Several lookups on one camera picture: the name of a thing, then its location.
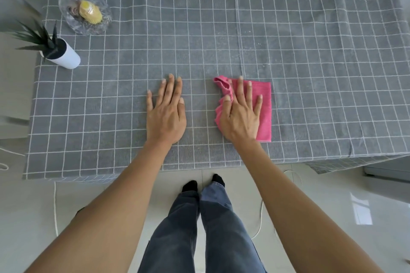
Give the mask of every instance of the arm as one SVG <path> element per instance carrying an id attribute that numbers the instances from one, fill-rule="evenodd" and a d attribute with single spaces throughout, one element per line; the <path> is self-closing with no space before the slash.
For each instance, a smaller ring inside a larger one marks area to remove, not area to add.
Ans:
<path id="1" fill-rule="evenodd" d="M 382 273 L 373 260 L 274 165 L 255 140 L 262 98 L 252 109 L 252 91 L 243 80 L 231 104 L 223 103 L 221 129 L 233 142 L 254 179 L 296 272 Z"/>
<path id="2" fill-rule="evenodd" d="M 147 95 L 147 141 L 131 164 L 27 269 L 37 272 L 127 272 L 144 225 L 152 187 L 171 145 L 187 124 L 182 80 L 163 80 L 155 109 Z"/>

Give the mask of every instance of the tile floor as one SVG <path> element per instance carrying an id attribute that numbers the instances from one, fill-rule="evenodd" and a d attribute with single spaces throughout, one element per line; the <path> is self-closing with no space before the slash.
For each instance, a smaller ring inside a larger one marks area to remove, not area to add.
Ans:
<path id="1" fill-rule="evenodd" d="M 0 151 L 0 162 L 11 169 L 0 171 L 0 272 L 22 272 L 53 240 L 53 184 L 22 181 L 24 158 Z M 282 170 L 312 198 L 343 230 L 356 240 L 386 272 L 410 272 L 410 206 L 366 190 L 361 169 L 317 175 L 303 164 L 287 164 Z M 246 168 L 165 171 L 156 180 L 141 241 L 130 267 L 137 272 L 146 244 L 166 216 L 184 183 L 195 179 L 200 189 L 218 173 L 235 212 L 253 236 L 259 227 L 260 195 Z M 106 188 L 106 184 L 57 183 L 57 224 L 59 231 L 76 211 Z M 262 229 L 254 239 L 268 272 L 294 272 L 266 211 Z M 196 271 L 205 269 L 205 232 L 198 222 L 195 254 Z"/>

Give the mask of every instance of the jeans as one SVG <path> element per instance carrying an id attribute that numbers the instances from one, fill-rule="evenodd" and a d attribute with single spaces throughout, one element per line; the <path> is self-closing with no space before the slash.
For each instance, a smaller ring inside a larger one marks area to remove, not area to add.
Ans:
<path id="1" fill-rule="evenodd" d="M 203 189 L 182 192 L 148 242 L 139 273 L 195 273 L 197 220 L 201 212 L 206 232 L 207 273 L 265 273 L 243 223 L 233 212 L 225 188 L 212 182 Z"/>

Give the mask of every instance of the yellow object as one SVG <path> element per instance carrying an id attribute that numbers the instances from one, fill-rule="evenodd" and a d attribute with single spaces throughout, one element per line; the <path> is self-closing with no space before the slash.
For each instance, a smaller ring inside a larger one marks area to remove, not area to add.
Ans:
<path id="1" fill-rule="evenodd" d="M 80 1 L 79 15 L 81 15 L 90 24 L 98 24 L 103 19 L 100 9 L 95 4 L 87 0 Z"/>

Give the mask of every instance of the white cylindrical vase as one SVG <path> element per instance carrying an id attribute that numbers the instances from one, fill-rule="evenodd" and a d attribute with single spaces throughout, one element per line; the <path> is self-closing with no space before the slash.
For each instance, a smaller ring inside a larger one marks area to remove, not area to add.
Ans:
<path id="1" fill-rule="evenodd" d="M 58 58 L 51 57 L 48 58 L 48 60 L 64 68 L 74 69 L 80 64 L 81 59 L 79 55 L 73 50 L 73 48 L 70 47 L 67 41 L 65 41 L 64 39 L 61 40 L 65 42 L 65 51 L 57 52 L 55 55 L 59 56 Z"/>

